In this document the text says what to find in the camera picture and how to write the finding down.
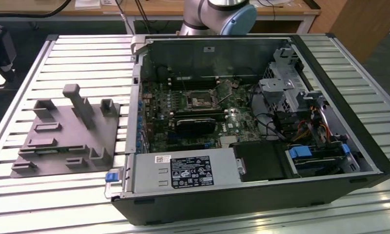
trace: wooden desk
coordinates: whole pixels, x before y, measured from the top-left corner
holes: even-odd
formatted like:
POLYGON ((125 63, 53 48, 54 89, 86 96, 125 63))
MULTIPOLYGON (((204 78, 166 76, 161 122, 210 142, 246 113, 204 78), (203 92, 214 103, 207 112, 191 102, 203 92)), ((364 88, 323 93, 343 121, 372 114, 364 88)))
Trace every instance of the wooden desk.
POLYGON ((311 33, 330 32, 359 63, 390 30, 390 0, 315 0, 322 8, 311 33))
MULTIPOLYGON (((63 0, 0 0, 0 12, 38 13, 53 11, 63 0)), ((311 9, 303 0, 294 0, 291 3, 280 4, 282 8, 275 8, 275 19, 271 7, 262 7, 255 0, 250 1, 256 7, 256 20, 295 20, 300 21, 298 33, 306 33, 311 26, 314 17, 320 13, 311 9)), ((183 0, 149 0, 141 1, 149 20, 182 20, 183 0)), ((127 15, 131 27, 134 21, 142 20, 133 0, 123 0, 122 9, 127 15)), ((119 20, 118 8, 115 6, 101 6, 101 9, 74 10, 74 0, 55 16, 46 19, 34 20, 119 20)), ((1 18, 2 20, 27 20, 1 18)))

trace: desk leg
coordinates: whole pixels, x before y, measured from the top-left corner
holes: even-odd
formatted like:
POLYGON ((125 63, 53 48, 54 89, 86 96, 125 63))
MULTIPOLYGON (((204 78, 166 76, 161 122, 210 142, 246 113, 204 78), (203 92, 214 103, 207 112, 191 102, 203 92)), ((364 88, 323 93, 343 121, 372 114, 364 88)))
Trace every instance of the desk leg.
POLYGON ((306 34, 310 30, 315 15, 306 16, 298 27, 296 34, 306 34))

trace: warning label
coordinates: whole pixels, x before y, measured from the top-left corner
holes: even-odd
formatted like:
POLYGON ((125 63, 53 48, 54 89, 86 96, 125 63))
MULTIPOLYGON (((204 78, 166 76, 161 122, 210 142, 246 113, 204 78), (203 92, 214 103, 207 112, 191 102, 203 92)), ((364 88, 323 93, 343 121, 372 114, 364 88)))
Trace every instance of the warning label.
POLYGON ((208 156, 171 158, 170 175, 174 189, 214 185, 208 156))

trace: aluminum extrusion table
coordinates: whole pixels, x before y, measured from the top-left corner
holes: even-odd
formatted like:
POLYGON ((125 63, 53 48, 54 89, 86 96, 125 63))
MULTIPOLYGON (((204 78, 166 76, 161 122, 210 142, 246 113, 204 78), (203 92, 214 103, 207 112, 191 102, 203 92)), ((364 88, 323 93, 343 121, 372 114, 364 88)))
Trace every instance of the aluminum extrusion table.
MULTIPOLYGON (((335 38, 300 37, 390 159, 390 97, 335 38)), ((113 164, 123 163, 130 39, 58 36, 45 42, 0 123, 0 233, 390 233, 390 180, 327 205, 133 226, 105 199, 105 172, 11 179, 10 166, 34 119, 34 100, 51 98, 55 105, 69 104, 61 93, 67 83, 81 86, 90 103, 109 97, 121 104, 113 164)))

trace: blue release tab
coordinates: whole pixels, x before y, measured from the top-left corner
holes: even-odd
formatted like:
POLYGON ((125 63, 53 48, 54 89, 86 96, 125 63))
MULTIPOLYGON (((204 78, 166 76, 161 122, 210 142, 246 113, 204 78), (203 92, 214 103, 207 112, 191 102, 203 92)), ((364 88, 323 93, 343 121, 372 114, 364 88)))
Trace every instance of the blue release tab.
POLYGON ((288 154, 291 158, 311 156, 311 152, 307 146, 291 147, 291 149, 288 150, 288 154))
POLYGON ((342 144, 340 145, 340 148, 342 148, 342 150, 343 150, 343 152, 344 152, 346 155, 351 152, 347 144, 342 144))
POLYGON ((118 173, 117 172, 110 172, 105 174, 105 182, 117 182, 118 181, 118 173))

